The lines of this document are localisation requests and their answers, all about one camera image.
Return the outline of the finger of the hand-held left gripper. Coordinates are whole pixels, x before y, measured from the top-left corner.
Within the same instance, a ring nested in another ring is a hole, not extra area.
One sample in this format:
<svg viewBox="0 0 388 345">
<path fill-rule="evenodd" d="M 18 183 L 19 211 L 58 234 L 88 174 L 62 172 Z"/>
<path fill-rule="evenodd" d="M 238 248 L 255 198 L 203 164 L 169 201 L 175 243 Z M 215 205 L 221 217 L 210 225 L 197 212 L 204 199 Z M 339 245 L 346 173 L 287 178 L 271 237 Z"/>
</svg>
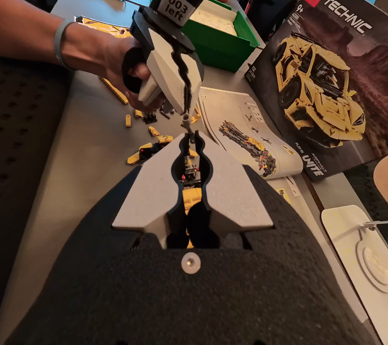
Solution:
<svg viewBox="0 0 388 345">
<path fill-rule="evenodd" d="M 178 91 L 178 113 L 191 115 L 195 110 L 202 78 L 197 62 L 188 54 L 181 54 L 183 64 L 178 66 L 182 85 Z"/>
<path fill-rule="evenodd" d="M 190 81 L 182 58 L 184 47 L 172 36 L 163 36 L 153 29 L 148 32 L 153 45 L 147 58 L 151 75 L 176 112 L 189 114 Z"/>
</svg>

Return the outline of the pile of loose toy bricks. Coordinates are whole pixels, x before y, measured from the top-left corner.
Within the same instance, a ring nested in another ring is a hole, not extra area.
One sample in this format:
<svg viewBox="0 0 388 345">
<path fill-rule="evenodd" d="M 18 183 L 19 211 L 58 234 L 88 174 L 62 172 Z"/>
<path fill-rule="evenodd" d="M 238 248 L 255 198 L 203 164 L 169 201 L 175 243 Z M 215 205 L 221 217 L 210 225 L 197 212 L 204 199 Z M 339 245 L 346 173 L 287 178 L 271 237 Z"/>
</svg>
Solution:
<svg viewBox="0 0 388 345">
<path fill-rule="evenodd" d="M 123 102 L 123 104 L 129 104 L 129 100 L 127 99 L 127 97 L 122 92 L 120 92 L 117 88 L 115 88 L 108 80 L 101 78 L 101 77 L 100 77 L 100 80 L 114 93 L 114 95 L 116 95 L 116 97 L 119 98 L 119 100 L 121 100 L 121 102 Z M 168 101 L 164 102 L 164 104 L 159 108 L 159 112 L 161 115 L 163 115 L 167 119 L 170 119 L 171 118 L 170 115 L 173 114 L 175 112 L 175 110 L 172 109 L 169 113 L 164 112 L 163 109 L 168 108 L 167 103 L 168 103 Z M 201 118 L 201 113 L 197 107 L 195 107 L 194 112 L 196 113 L 196 115 L 191 116 L 191 123 L 192 124 L 194 124 L 195 122 L 197 122 Z M 134 115 L 135 115 L 135 118 L 142 119 L 145 124 L 152 124 L 152 123 L 156 123 L 158 121 L 155 113 L 144 113 L 140 110 L 134 109 Z M 125 121 L 126 127 L 130 128 L 132 125 L 131 115 L 130 114 L 126 115 L 125 120 L 126 120 Z M 155 129 L 153 126 L 148 126 L 148 131 L 149 131 L 150 135 L 153 137 L 160 135 L 158 130 Z"/>
</svg>

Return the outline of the white paper packets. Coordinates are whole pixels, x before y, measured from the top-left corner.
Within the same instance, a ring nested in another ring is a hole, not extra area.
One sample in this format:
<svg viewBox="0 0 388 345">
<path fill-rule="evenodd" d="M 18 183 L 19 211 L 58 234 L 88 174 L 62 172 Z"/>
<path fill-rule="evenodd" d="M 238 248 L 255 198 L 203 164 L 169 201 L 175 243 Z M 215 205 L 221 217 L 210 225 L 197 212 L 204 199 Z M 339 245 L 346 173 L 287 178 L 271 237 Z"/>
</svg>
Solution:
<svg viewBox="0 0 388 345">
<path fill-rule="evenodd" d="M 237 36 L 234 27 L 236 16 L 236 12 L 228 8 L 210 0 L 203 0 L 196 11 L 190 16 L 190 20 L 232 36 Z"/>
</svg>

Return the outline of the toy car set box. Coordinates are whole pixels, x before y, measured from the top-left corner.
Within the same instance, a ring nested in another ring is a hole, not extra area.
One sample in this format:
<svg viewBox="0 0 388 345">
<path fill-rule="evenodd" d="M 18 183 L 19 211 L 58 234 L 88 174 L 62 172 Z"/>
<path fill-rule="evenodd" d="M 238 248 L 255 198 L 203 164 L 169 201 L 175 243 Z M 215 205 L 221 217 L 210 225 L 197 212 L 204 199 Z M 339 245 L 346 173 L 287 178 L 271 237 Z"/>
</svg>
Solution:
<svg viewBox="0 0 388 345">
<path fill-rule="evenodd" d="M 299 0 L 245 73 L 313 182 L 387 156 L 387 27 L 365 0 Z"/>
</svg>

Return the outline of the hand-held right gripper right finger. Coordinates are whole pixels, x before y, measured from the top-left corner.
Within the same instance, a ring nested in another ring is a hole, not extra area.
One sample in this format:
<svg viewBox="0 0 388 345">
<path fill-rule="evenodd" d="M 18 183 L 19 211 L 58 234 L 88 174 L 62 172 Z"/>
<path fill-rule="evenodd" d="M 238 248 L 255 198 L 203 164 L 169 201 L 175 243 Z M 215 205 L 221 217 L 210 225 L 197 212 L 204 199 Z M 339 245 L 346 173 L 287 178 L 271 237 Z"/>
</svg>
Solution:
<svg viewBox="0 0 388 345">
<path fill-rule="evenodd" d="M 229 234 L 270 229 L 274 222 L 247 170 L 200 131 L 195 132 L 199 155 L 201 201 L 194 205 L 194 247 L 219 248 Z"/>
</svg>

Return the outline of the open instruction booklet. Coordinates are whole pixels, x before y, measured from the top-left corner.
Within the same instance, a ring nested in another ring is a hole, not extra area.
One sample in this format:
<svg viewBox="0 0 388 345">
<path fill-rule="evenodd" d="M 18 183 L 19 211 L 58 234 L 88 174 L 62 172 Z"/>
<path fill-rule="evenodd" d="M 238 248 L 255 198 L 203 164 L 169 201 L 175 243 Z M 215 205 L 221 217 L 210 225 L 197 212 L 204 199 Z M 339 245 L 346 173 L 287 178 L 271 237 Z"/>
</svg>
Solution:
<svg viewBox="0 0 388 345">
<path fill-rule="evenodd" d="M 300 196 L 293 176 L 301 173 L 302 158 L 270 130 L 250 95 L 202 86 L 198 105 L 206 129 L 217 144 L 263 179 L 284 178 L 287 183 L 275 191 L 290 205 L 289 194 Z"/>
</svg>

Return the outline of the grey desk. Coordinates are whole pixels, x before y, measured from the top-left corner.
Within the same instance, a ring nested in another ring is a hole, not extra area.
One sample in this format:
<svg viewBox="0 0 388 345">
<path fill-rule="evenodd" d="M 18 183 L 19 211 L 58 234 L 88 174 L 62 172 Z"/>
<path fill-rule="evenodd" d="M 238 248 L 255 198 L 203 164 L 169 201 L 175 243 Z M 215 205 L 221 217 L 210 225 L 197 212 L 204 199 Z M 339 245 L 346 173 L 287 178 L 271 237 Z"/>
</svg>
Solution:
<svg viewBox="0 0 388 345">
<path fill-rule="evenodd" d="M 1 344 L 36 300 L 60 250 L 81 218 L 131 170 L 127 158 L 146 143 L 140 124 L 124 127 L 132 108 L 120 103 L 99 78 L 76 72 L 61 122 L 27 221 L 1 306 Z M 343 173 L 312 184 L 305 173 L 268 181 L 286 188 L 294 209 L 322 247 L 347 302 L 381 344 L 321 223 L 325 208 L 356 205 L 366 212 Z"/>
</svg>

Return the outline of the thin wristband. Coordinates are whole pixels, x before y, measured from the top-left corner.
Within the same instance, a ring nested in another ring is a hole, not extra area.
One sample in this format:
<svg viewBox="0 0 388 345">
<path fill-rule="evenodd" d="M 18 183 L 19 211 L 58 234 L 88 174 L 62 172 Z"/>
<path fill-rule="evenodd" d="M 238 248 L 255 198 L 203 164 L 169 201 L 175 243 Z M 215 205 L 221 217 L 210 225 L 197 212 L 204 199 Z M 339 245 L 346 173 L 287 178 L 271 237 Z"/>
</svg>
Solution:
<svg viewBox="0 0 388 345">
<path fill-rule="evenodd" d="M 63 37 L 67 27 L 70 26 L 72 23 L 74 23 L 73 20 L 67 20 L 67 19 L 63 20 L 61 22 L 61 24 L 57 27 L 55 35 L 54 35 L 54 54 L 55 54 L 55 57 L 56 57 L 58 63 L 62 67 L 66 68 L 69 71 L 74 71 L 74 70 L 71 69 L 70 67 L 68 67 L 63 61 L 62 54 L 61 54 L 61 41 L 62 41 L 62 37 Z"/>
</svg>

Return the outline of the toy car chassis model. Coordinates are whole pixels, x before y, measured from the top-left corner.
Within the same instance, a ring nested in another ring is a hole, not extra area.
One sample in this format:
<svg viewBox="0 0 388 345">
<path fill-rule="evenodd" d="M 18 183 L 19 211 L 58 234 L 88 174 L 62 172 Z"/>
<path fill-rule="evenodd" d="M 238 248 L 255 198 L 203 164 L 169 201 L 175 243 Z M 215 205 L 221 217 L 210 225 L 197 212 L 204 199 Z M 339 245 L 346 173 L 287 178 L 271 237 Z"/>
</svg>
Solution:
<svg viewBox="0 0 388 345">
<path fill-rule="evenodd" d="M 155 143 L 149 142 L 140 146 L 136 153 L 128 157 L 127 164 L 141 167 L 143 163 L 148 161 L 154 154 L 173 141 L 173 137 L 170 135 L 159 135 L 155 139 Z M 191 146 L 189 146 L 188 154 L 185 157 L 185 171 L 181 178 L 181 182 L 183 183 L 182 194 L 186 216 L 189 213 L 189 210 L 201 201 L 202 197 L 199 168 L 198 165 L 192 161 L 192 159 L 195 158 L 198 158 L 198 154 Z M 189 239 L 187 248 L 192 247 L 193 245 Z"/>
</svg>

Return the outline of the green plastic bin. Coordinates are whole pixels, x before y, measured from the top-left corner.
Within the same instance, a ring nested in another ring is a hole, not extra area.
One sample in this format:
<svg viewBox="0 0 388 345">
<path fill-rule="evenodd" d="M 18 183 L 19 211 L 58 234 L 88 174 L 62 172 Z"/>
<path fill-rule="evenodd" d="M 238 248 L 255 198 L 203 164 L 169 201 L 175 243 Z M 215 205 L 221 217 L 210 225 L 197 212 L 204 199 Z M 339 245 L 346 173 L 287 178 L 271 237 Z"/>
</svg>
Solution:
<svg viewBox="0 0 388 345">
<path fill-rule="evenodd" d="M 259 47 L 259 41 L 241 11 L 236 11 L 237 16 L 234 20 L 237 36 L 191 21 L 190 16 L 202 1 L 159 0 L 157 10 L 181 28 L 204 65 L 235 73 Z M 232 10 L 226 3 L 210 1 Z"/>
</svg>

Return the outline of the person's left hand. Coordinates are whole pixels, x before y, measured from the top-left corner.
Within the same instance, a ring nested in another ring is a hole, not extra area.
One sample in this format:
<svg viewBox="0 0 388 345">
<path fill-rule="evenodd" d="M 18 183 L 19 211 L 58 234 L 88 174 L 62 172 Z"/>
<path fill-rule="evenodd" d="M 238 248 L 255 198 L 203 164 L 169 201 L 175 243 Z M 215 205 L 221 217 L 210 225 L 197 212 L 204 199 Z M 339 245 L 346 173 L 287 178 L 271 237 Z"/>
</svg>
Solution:
<svg viewBox="0 0 388 345">
<path fill-rule="evenodd" d="M 143 112 L 152 112 L 162 106 L 164 95 L 159 94 L 148 106 L 138 95 L 124 85 L 122 63 L 128 51 L 139 48 L 133 37 L 116 38 L 108 33 L 71 23 L 61 40 L 61 56 L 64 64 L 78 71 L 85 71 L 108 80 L 128 99 L 129 104 Z"/>
</svg>

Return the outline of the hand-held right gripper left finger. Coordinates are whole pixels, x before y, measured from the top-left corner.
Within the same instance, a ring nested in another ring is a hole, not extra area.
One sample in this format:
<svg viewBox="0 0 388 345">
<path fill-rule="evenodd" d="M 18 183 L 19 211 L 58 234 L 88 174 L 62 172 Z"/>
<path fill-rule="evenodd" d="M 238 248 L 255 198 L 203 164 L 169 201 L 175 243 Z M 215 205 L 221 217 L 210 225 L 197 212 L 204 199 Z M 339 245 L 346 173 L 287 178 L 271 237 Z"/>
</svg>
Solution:
<svg viewBox="0 0 388 345">
<path fill-rule="evenodd" d="M 112 227 L 155 234 L 168 248 L 186 249 L 187 218 L 182 175 L 189 134 L 181 134 L 138 169 Z"/>
</svg>

